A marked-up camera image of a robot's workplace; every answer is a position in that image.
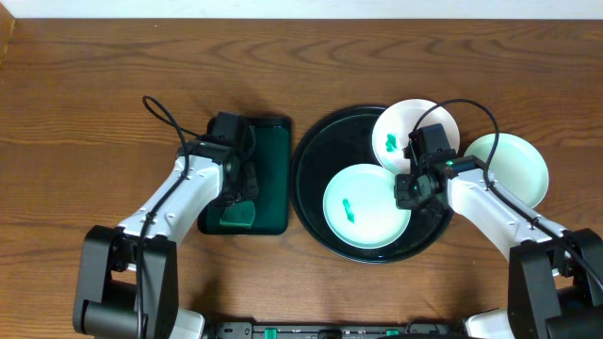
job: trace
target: white plate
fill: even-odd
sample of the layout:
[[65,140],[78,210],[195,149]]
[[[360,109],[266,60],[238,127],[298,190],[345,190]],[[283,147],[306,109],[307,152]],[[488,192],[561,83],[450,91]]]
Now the white plate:
[[[464,156],[475,155],[486,162],[493,143],[494,134],[480,137],[467,148]],[[499,183],[531,208],[543,200],[548,190],[545,159],[521,137],[500,134],[489,170]]]
[[[410,159],[404,158],[404,148],[408,146],[408,134],[413,132],[416,122],[428,109],[435,106],[429,100],[404,100],[387,108],[373,127],[373,152],[381,166],[394,174],[411,172]],[[459,127],[446,111],[439,107],[425,117],[419,127],[441,123],[446,131],[450,147],[459,151]]]
[[377,249],[404,232],[410,210],[399,210],[394,174],[361,164],[339,171],[327,185],[322,209],[327,224],[341,240],[361,249]]

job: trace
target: black round tray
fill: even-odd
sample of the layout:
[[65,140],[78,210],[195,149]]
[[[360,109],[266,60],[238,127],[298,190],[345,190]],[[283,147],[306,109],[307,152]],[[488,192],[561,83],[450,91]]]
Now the black round tray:
[[349,245],[329,228],[322,212],[327,184],[346,167],[379,165],[371,135],[386,108],[361,105],[336,111],[310,128],[291,160],[291,200],[305,229],[327,249],[364,263],[390,263],[422,252],[444,232],[453,215],[441,203],[430,201],[412,212],[406,230],[396,241],[374,250]]

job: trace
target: white wall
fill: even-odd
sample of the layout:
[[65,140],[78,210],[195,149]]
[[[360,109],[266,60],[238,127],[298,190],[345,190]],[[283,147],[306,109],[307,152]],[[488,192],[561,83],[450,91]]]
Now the white wall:
[[603,0],[0,0],[15,18],[603,19]]

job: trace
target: round plate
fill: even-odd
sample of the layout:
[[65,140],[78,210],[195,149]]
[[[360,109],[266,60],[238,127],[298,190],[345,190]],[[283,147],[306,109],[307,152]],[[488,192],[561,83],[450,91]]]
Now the round plate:
[[[408,146],[408,135],[413,132],[416,122],[428,109],[435,106],[429,100],[404,100],[387,108],[379,117],[372,133],[373,152],[381,166],[395,174],[411,172],[410,159],[404,158],[404,148]],[[419,127],[441,123],[446,131],[450,147],[459,152],[459,127],[446,111],[439,107],[430,113]]]
[[322,209],[324,192],[335,175],[352,165],[378,165],[371,146],[375,121],[384,106],[342,109],[319,121],[300,141],[291,159],[290,192],[301,224],[320,244],[351,260],[388,263],[425,250],[444,232],[452,211],[429,202],[411,219],[398,239],[378,249],[361,249],[341,240],[329,227]]
[[394,179],[392,172],[377,165],[354,165],[338,172],[322,200],[331,231],[361,249],[377,249],[398,239],[411,211],[396,207]]
[[[491,134],[475,140],[464,155],[475,155],[485,162],[492,150],[494,136]],[[503,133],[499,135],[497,151],[489,170],[503,186],[531,208],[543,200],[548,190],[545,159],[521,137]]]

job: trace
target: wooden table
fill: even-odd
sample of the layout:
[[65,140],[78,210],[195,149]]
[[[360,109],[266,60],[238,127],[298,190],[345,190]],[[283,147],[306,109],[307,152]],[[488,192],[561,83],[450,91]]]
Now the wooden table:
[[[474,99],[544,156],[538,210],[603,234],[602,32],[598,22],[18,20],[0,70],[2,336],[81,338],[71,319],[84,235],[141,206],[178,147],[143,94],[199,131],[219,110],[284,114],[296,144],[347,105]],[[492,132],[472,107],[449,111],[463,148]],[[459,216],[390,265],[331,253],[293,210],[280,236],[192,230],[178,257],[181,305],[211,320],[391,324],[507,300],[505,259]]]

